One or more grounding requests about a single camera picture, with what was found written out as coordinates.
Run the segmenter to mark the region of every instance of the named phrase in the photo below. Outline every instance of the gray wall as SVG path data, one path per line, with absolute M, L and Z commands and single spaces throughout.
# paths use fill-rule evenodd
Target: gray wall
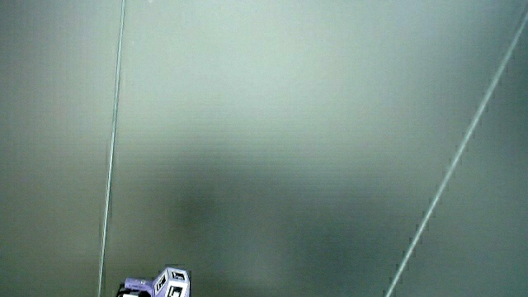
M 105 295 L 382 295 L 524 6 L 128 1 Z M 0 286 L 93 296 L 120 2 L 0 12 Z M 528 294 L 527 38 L 395 295 Z

